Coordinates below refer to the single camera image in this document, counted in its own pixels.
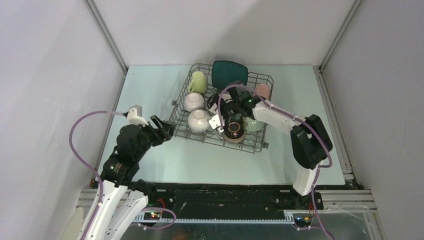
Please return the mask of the green ceramic bowl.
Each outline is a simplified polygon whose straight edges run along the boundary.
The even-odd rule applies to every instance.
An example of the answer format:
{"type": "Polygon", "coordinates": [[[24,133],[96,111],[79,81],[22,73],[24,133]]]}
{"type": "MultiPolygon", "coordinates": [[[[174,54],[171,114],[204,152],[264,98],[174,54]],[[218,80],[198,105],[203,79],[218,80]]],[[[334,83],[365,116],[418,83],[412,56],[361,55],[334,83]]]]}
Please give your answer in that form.
{"type": "Polygon", "coordinates": [[[250,132],[260,131],[264,127],[264,125],[265,125],[264,122],[258,121],[258,120],[253,120],[251,118],[247,118],[245,120],[245,123],[246,123],[245,129],[247,131],[250,131],[250,132]]]}

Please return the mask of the pink mug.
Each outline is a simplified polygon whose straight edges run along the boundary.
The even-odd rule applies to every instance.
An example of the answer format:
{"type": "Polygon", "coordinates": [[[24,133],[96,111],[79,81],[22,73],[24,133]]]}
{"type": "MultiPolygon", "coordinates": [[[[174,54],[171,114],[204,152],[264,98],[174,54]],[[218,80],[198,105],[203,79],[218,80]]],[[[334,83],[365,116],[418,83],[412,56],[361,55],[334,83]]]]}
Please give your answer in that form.
{"type": "Polygon", "coordinates": [[[255,87],[255,91],[265,99],[269,100],[271,90],[267,84],[261,83],[255,87]]]}

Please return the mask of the brown dotted bowl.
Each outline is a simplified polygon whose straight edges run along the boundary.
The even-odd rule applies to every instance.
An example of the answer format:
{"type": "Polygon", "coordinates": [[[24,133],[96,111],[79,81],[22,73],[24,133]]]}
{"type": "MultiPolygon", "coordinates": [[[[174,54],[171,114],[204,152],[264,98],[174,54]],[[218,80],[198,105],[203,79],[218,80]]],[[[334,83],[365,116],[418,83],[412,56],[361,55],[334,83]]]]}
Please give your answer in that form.
{"type": "Polygon", "coordinates": [[[246,130],[242,122],[232,121],[224,129],[223,138],[226,142],[239,144],[246,137],[246,130]]]}

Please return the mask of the teal square plate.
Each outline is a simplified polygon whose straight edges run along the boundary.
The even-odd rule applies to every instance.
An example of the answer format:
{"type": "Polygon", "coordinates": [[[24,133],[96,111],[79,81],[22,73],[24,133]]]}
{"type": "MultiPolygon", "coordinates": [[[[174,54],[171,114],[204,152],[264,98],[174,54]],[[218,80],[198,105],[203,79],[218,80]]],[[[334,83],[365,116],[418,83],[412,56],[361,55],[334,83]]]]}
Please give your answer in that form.
{"type": "Polygon", "coordinates": [[[247,85],[249,70],[246,66],[228,60],[217,60],[212,65],[211,83],[216,89],[223,90],[232,84],[247,85]]]}

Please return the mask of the small white bowl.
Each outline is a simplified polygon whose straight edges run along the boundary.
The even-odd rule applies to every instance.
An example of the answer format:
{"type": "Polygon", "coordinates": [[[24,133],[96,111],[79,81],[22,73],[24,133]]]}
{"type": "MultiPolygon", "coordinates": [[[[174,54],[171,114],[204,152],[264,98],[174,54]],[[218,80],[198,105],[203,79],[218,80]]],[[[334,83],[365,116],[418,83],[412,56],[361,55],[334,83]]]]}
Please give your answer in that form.
{"type": "Polygon", "coordinates": [[[193,112],[194,110],[202,109],[205,105],[204,97],[197,92],[189,93],[184,98],[184,109],[188,112],[193,112]]]}

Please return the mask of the light green mug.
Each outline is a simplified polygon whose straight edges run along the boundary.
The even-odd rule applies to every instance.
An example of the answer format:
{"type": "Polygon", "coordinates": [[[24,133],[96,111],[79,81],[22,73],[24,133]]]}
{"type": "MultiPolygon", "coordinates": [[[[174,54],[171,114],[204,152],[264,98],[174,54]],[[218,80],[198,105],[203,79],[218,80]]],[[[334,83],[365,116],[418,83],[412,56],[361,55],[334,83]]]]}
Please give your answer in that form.
{"type": "Polygon", "coordinates": [[[204,94],[207,91],[207,88],[208,82],[206,75],[201,71],[194,72],[191,76],[191,82],[187,87],[188,93],[204,94]]]}

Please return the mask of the large white plate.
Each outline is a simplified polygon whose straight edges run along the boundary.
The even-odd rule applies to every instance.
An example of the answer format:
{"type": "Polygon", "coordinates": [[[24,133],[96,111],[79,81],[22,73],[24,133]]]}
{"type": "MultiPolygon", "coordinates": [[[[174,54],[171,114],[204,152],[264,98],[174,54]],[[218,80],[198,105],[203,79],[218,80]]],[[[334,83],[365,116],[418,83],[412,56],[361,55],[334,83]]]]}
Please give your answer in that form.
{"type": "MultiPolygon", "coordinates": [[[[212,114],[216,115],[218,113],[218,100],[220,95],[218,93],[213,94],[211,97],[208,98],[206,101],[206,109],[212,114]]],[[[221,103],[226,103],[232,100],[232,97],[225,93],[221,99],[221,103]]]]}

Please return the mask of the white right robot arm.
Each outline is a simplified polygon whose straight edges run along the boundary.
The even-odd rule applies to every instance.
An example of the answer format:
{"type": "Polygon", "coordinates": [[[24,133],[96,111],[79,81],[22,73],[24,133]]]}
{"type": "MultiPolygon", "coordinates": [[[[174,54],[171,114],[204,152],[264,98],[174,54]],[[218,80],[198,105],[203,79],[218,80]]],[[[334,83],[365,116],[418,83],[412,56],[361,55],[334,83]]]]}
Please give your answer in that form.
{"type": "Polygon", "coordinates": [[[311,202],[320,169],[333,165],[331,150],[333,143],[316,114],[304,117],[290,113],[257,91],[245,85],[233,84],[217,94],[217,113],[209,121],[211,127],[223,133],[235,124],[232,116],[243,116],[263,122],[290,137],[293,157],[299,164],[295,181],[295,192],[291,194],[291,204],[304,209],[311,202]]]}

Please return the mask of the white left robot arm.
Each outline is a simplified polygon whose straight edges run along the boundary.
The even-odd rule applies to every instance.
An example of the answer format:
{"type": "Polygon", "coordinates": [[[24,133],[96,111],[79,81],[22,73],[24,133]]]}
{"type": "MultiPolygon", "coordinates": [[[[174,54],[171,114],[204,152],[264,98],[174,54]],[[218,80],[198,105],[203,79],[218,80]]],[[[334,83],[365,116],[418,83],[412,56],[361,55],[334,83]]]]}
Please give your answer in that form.
{"type": "Polygon", "coordinates": [[[112,154],[97,174],[98,189],[86,219],[82,224],[80,240],[119,240],[135,217],[144,208],[153,208],[158,202],[154,186],[138,180],[131,187],[139,170],[139,162],[146,152],[172,139],[175,125],[160,120],[123,114],[129,122],[116,137],[112,154]]]}

